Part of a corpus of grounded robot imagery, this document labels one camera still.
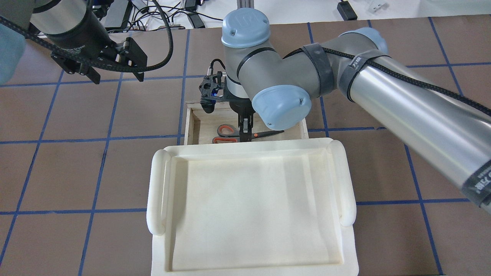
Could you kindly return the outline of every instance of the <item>electrical cable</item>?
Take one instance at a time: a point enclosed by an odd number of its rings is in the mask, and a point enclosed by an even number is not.
[[[225,70],[225,64],[223,64],[223,61],[221,61],[221,59],[219,58],[215,58],[214,60],[212,60],[212,62],[210,63],[210,69],[211,69],[211,73],[213,74],[213,65],[215,62],[218,62],[220,63],[220,65],[222,66],[222,68]]]
[[[174,7],[171,7],[171,6],[161,6],[162,8],[172,8],[172,9],[176,9],[176,10],[179,10],[179,11],[188,11],[186,9],[182,9],[182,8],[174,8]],[[218,20],[218,21],[223,21],[223,19],[221,18],[216,18],[216,17],[212,17],[212,16],[209,16],[209,15],[206,15],[206,14],[203,14],[203,13],[200,13],[200,12],[197,12],[197,11],[188,11],[190,14],[199,14],[201,16],[204,16],[204,17],[207,17],[209,19],[213,19],[213,20]]]
[[[162,7],[160,6],[160,4],[157,2],[157,0],[152,0],[152,2],[155,4],[155,7],[157,7],[161,16],[165,17],[165,13],[162,10]],[[170,58],[172,57],[172,53],[174,50],[174,42],[172,40],[172,32],[170,31],[171,28],[170,28],[169,23],[167,22],[167,20],[163,20],[163,22],[165,24],[165,29],[167,30],[167,37],[169,40],[169,51],[167,52],[167,56],[164,58],[164,60],[162,60],[161,62],[159,62],[155,65],[144,66],[144,67],[132,67],[129,65],[119,64],[116,61],[111,61],[110,64],[105,64],[105,63],[101,63],[97,60],[91,60],[91,59],[88,59],[88,58],[83,57],[83,56],[69,53],[69,52],[63,50],[62,48],[60,48],[56,45],[53,45],[53,44],[37,37],[36,35],[29,33],[24,28],[13,23],[12,21],[4,18],[3,16],[0,16],[0,24],[5,25],[6,27],[16,31],[19,34],[21,34],[25,38],[28,38],[28,39],[34,41],[35,43],[43,46],[44,48],[46,48],[50,51],[53,51],[55,53],[59,53],[60,55],[63,55],[69,59],[78,61],[80,63],[84,63],[85,65],[88,65],[88,66],[92,66],[92,67],[96,67],[96,68],[100,68],[100,69],[104,69],[104,70],[108,70],[108,71],[125,72],[125,73],[137,73],[137,72],[147,72],[147,71],[156,70],[156,69],[162,68],[164,65],[166,65],[170,61]]]
[[[184,26],[170,26],[171,28],[177,28],[177,29],[186,29]],[[121,32],[127,32],[127,31],[157,31],[157,30],[162,30],[165,29],[165,27],[160,27],[157,29],[150,29],[150,30],[142,30],[142,29],[113,29],[108,31],[108,33],[121,33]]]
[[[333,54],[333,55],[337,55],[337,56],[340,56],[340,57],[345,57],[345,58],[349,58],[349,59],[353,59],[355,56],[354,55],[350,55],[350,54],[347,54],[347,53],[343,53],[343,52],[340,52],[340,51],[336,51],[336,50],[333,50],[333,49],[329,49],[329,48],[324,48],[324,52],[327,53],[327,54]],[[301,48],[299,49],[296,49],[294,51],[292,51],[291,53],[287,54],[283,59],[287,58],[287,57],[290,57],[290,56],[293,56],[293,55],[296,55],[298,53],[302,53],[303,50]],[[412,84],[412,85],[415,85],[415,86],[418,86],[418,87],[421,87],[421,88],[425,88],[425,89],[429,89],[429,90],[432,90],[432,91],[435,91],[437,93],[440,93],[442,95],[445,95],[447,97],[450,97],[454,100],[457,100],[457,101],[460,101],[470,107],[473,107],[477,110],[479,110],[480,112],[488,115],[488,116],[491,116],[491,109],[481,105],[480,103],[477,103],[465,96],[461,96],[453,91],[450,91],[448,89],[445,89],[445,88],[442,88],[440,86],[436,86],[436,85],[433,85],[433,84],[430,84],[430,83],[426,83],[426,82],[422,82],[422,81],[419,81],[419,80],[416,80],[416,79],[413,79],[413,78],[410,78],[408,76],[405,76],[403,74],[400,74],[400,73],[397,73],[373,60],[368,60],[366,62],[366,65],[369,65],[369,66],[372,66],[373,68],[379,70],[379,71],[382,71],[386,74],[388,74],[389,76],[393,77],[393,78],[396,78],[398,80],[401,80],[401,81],[404,81],[404,82],[407,82],[409,84]]]

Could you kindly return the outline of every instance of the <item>blue grid line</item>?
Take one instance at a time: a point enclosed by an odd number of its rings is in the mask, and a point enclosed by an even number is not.
[[[205,75],[191,75],[191,76],[184,76],[185,79],[196,79],[196,78],[202,78]]]
[[[454,79],[455,85],[457,86],[457,90],[459,91],[459,94],[463,96],[464,94],[462,93],[462,90],[460,88],[459,82],[457,81],[457,78],[455,77],[454,70],[452,69],[452,66],[450,65],[450,61],[448,60],[447,54],[445,53],[445,49],[443,48],[443,44],[441,43],[440,37],[438,36],[438,33],[436,32],[435,24],[433,24],[433,20],[431,17],[428,17],[428,20],[430,21],[431,28],[433,29],[433,33],[435,34],[436,40],[438,41],[438,44],[440,45],[441,52],[443,54],[443,57],[445,58],[445,62],[447,62],[448,69],[450,70],[450,74],[452,74],[452,78]]]
[[[321,102],[321,112],[322,112],[322,121],[324,122],[324,132],[326,133],[326,137],[329,137],[329,127],[327,126],[326,110],[324,109],[324,98],[321,96],[319,97],[319,100]]]
[[[63,78],[63,70],[60,73],[60,76],[58,78],[58,83],[56,84],[56,88],[55,88],[55,91],[53,93],[53,97],[51,98],[50,107],[48,108],[48,112],[46,114],[46,118],[44,119],[43,128],[41,129],[41,133],[39,134],[39,140],[41,140],[43,138],[44,131],[46,129],[46,126],[48,125],[48,120],[50,119],[51,110],[53,109],[53,105],[55,104],[56,95],[58,94],[58,89],[60,87],[61,78]],[[29,169],[27,170],[26,180],[24,181],[24,185],[22,187],[21,195],[19,197],[19,201],[17,202],[17,207],[15,209],[16,212],[18,212],[20,210],[20,208],[21,208],[22,200],[24,199],[24,195],[26,193],[27,184],[29,183],[29,178],[30,178],[30,175],[32,173],[32,168],[34,167],[34,162],[36,161],[36,156],[37,156],[37,153],[39,152],[39,146],[40,145],[41,145],[41,143],[38,142],[37,145],[36,145],[36,150],[34,151],[34,154],[32,156],[32,161],[31,161],[31,163],[29,165]],[[0,254],[0,266],[2,264],[3,257],[5,256],[5,251],[7,250],[8,242],[10,240],[10,236],[12,235],[12,230],[14,229],[14,225],[15,225],[16,219],[17,219],[17,216],[14,215],[12,217],[12,222],[10,223],[10,227],[8,229],[7,237],[5,238],[5,243],[3,244],[3,248],[2,248],[2,251],[1,251],[1,254]]]
[[[448,64],[408,65],[407,68],[448,67]]]
[[[406,155],[407,155],[407,158],[408,158],[409,167],[411,169],[412,179],[414,181],[414,186],[416,188],[416,193],[418,194],[419,206],[421,207],[421,212],[423,214],[423,219],[425,221],[426,231],[428,232],[428,239],[430,240],[431,249],[433,251],[433,257],[435,258],[436,268],[438,269],[438,273],[440,275],[443,275],[443,270],[441,269],[441,265],[440,265],[440,259],[438,258],[438,253],[436,251],[435,242],[433,240],[433,234],[432,234],[432,231],[431,231],[430,222],[428,221],[428,216],[426,214],[425,204],[424,204],[424,201],[423,201],[423,197],[421,196],[421,190],[419,189],[419,184],[418,184],[418,179],[416,177],[416,172],[414,171],[414,165],[412,163],[411,154],[409,152],[408,146],[405,145],[405,144],[404,144],[404,149],[406,150]]]
[[[127,208],[127,209],[98,209],[94,213],[135,213],[146,212],[147,208]]]
[[[183,76],[172,76],[172,77],[147,77],[145,78],[146,81],[152,81],[152,80],[174,80],[174,79],[182,79]],[[123,82],[134,82],[138,81],[136,78],[129,78],[129,79],[123,79]]]
[[[58,83],[21,83],[21,84],[3,84],[0,87],[24,87],[24,86],[43,86],[43,85],[58,85]]]
[[[307,22],[308,36],[310,38],[310,43],[314,43],[314,36],[312,35],[312,28],[310,27],[310,22]],[[321,103],[322,121],[324,123],[324,132],[326,137],[329,137],[329,127],[327,126],[326,110],[324,109],[324,98],[319,97],[319,102]]]
[[[81,142],[101,142],[113,140],[134,140],[134,139],[156,139],[156,138],[180,138],[181,134],[170,135],[146,135],[146,136],[118,136],[109,138],[91,138],[91,139],[54,139],[54,140],[26,140],[26,141],[0,141],[1,144],[34,144],[34,143],[81,143]]]
[[[87,246],[88,246],[88,243],[89,243],[90,231],[92,230],[92,222],[94,221],[95,207],[97,205],[97,197],[99,195],[99,188],[101,187],[102,173],[104,171],[104,164],[106,163],[106,156],[107,156],[107,153],[108,153],[109,141],[110,141],[109,138],[111,137],[112,124],[114,122],[114,116],[116,114],[116,107],[118,105],[119,92],[121,90],[122,81],[123,81],[123,73],[121,73],[119,75],[118,88],[116,90],[116,96],[114,98],[114,105],[112,106],[111,120],[109,121],[109,128],[108,128],[108,136],[106,137],[107,140],[106,140],[106,145],[104,147],[104,153],[102,155],[101,167],[99,168],[99,175],[97,177],[97,185],[95,187],[94,200],[92,201],[92,209],[91,209],[91,212],[90,212],[89,224],[88,224],[88,227],[87,227],[87,234],[85,235],[85,242],[83,244],[82,258],[80,260],[80,266],[79,266],[79,276],[82,276],[83,264],[85,262],[85,255],[87,253]]]
[[[191,35],[191,31],[188,30],[188,34],[186,37],[186,52],[184,55],[184,70],[183,70],[183,84],[181,89],[181,107],[179,109],[179,129],[177,133],[179,135],[182,134],[182,124],[183,124],[183,113],[184,113],[184,94],[186,93],[186,71],[188,69],[188,53],[189,53],[189,37]],[[177,145],[181,144],[181,140],[177,139]]]
[[[116,83],[119,80],[101,80],[101,83]],[[65,84],[85,84],[85,83],[93,83],[92,81],[73,81],[73,82],[62,82],[61,85]]]
[[[394,204],[420,204],[423,203],[455,203],[470,202],[467,198],[442,198],[442,199],[409,199],[409,200],[381,200],[381,201],[357,201],[358,206],[364,205],[394,205]]]
[[[330,128],[329,131],[376,130],[374,127]]]
[[[81,210],[40,210],[40,211],[10,211],[0,212],[0,215],[45,215],[45,214],[90,214],[90,213],[135,213],[146,212],[147,208],[124,209],[81,209]]]
[[[383,201],[357,201],[357,206],[364,205],[393,205],[393,204],[417,204],[419,200],[383,200]]]
[[[491,65],[491,62],[451,63],[450,66]]]
[[[328,132],[331,131],[359,131],[359,130],[386,130],[386,127],[348,127],[348,128],[327,128]],[[324,128],[308,129],[308,132],[322,132],[326,131]],[[118,136],[109,138],[91,138],[91,139],[50,139],[50,140],[22,140],[22,141],[0,141],[2,144],[36,144],[36,143],[83,143],[83,142],[101,142],[101,141],[114,141],[114,140],[133,140],[133,139],[157,139],[157,138],[182,138],[184,134],[170,134],[170,135],[146,135],[146,136]]]
[[[397,204],[419,204],[419,199],[409,200],[381,200],[381,201],[357,201],[357,206],[366,205],[397,205]],[[470,202],[467,198],[437,198],[437,199],[423,199],[423,203],[460,203]],[[81,210],[39,210],[39,211],[1,211],[0,216],[6,215],[45,215],[45,214],[90,214],[94,213],[135,213],[146,212],[147,208],[123,208],[123,209],[81,209]]]
[[[455,66],[477,66],[477,65],[491,65],[491,62],[469,62],[469,63],[449,63],[449,64],[422,64],[422,65],[408,65],[407,68],[426,68],[426,67],[455,67]],[[170,80],[170,79],[194,79],[202,78],[204,75],[192,75],[192,76],[170,76],[170,77],[150,77],[145,78],[145,80]],[[119,80],[101,80],[101,83],[112,83],[118,82]],[[123,79],[123,82],[138,81],[135,78]],[[91,81],[74,81],[74,82],[62,82],[61,85],[66,84],[84,84],[92,83]],[[4,84],[0,85],[2,87],[25,87],[25,86],[43,86],[43,85],[57,85],[57,83],[24,83],[24,84]]]

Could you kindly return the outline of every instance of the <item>aluminum tube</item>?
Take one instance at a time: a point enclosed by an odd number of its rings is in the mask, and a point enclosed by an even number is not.
[[[33,13],[30,21],[45,34],[60,34],[80,24],[86,11],[82,0],[61,0],[48,10]]]
[[[422,80],[388,57],[376,62]],[[459,189],[491,159],[491,117],[446,96],[367,66],[353,81],[351,98]]]

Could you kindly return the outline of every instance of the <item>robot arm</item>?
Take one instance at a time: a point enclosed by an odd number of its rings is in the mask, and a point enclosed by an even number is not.
[[[223,21],[227,87],[249,98],[269,128],[292,127],[310,111],[310,99],[339,88],[491,213],[489,109],[437,92],[446,90],[391,59],[374,29],[307,45],[284,59],[269,34],[268,19],[254,9],[233,11]]]
[[[153,0],[160,14],[164,12],[156,0]],[[53,43],[50,44],[26,31],[29,21],[42,31]],[[127,37],[116,43],[109,38],[105,28],[92,12],[91,7],[83,0],[6,0],[0,7],[0,34],[30,38],[41,46],[52,51],[51,58],[68,74],[79,73],[87,76],[95,84],[100,81],[99,73],[93,68],[116,72],[130,72],[142,82],[144,72],[155,70],[166,65],[172,56],[172,34],[167,20],[164,20],[169,38],[169,52],[160,63],[147,66],[147,55],[134,39]],[[0,47],[2,54],[9,56],[9,51],[16,51],[25,42],[13,44],[13,40],[3,40]],[[13,74],[22,55],[0,64],[6,82]]]

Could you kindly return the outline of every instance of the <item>black strap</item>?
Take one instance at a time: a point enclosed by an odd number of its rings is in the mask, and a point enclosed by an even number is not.
[[[350,96],[351,85],[353,80],[358,75],[358,73],[363,69],[365,63],[373,58],[378,58],[380,56],[388,56],[377,49],[371,49],[363,52],[353,58],[350,65],[346,66],[339,79],[338,87],[341,92],[348,98],[348,100],[354,102]]]
[[[489,205],[491,201],[491,160],[475,171],[462,185],[461,192],[474,204]]]
[[[255,54],[258,54],[260,52],[264,52],[264,51],[273,51],[273,52],[276,52],[273,48],[271,47],[262,47],[262,48],[258,48],[250,53],[248,53],[242,60],[241,62],[239,63],[239,66],[237,66],[237,78],[239,77],[239,73],[241,71],[241,68],[242,66],[244,65],[244,63],[246,61],[248,61],[253,55]]]
[[[313,43],[303,46],[302,50],[317,71],[320,83],[320,96],[331,93],[334,87],[334,73],[322,46],[319,43]]]

